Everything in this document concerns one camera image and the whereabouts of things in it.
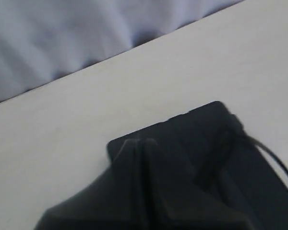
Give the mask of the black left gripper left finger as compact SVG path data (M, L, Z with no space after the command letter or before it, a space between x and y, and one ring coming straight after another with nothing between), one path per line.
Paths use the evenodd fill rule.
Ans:
M87 188L48 209L37 230L142 230L141 143L129 139L112 164Z

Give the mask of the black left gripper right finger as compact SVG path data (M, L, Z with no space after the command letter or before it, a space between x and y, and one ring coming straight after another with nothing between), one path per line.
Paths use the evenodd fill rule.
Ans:
M153 230L250 230L241 212L195 186L153 139L142 142Z

